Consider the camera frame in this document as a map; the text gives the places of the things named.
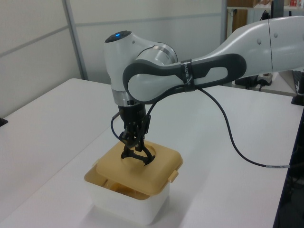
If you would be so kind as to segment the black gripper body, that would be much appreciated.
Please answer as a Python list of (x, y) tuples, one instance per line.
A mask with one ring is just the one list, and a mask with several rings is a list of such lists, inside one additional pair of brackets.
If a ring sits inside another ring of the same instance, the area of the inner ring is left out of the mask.
[(118, 106), (118, 109), (124, 126), (128, 123), (134, 124), (134, 122), (143, 121), (146, 124), (146, 130), (148, 132), (151, 116), (146, 113), (145, 105), (137, 104), (128, 107)]

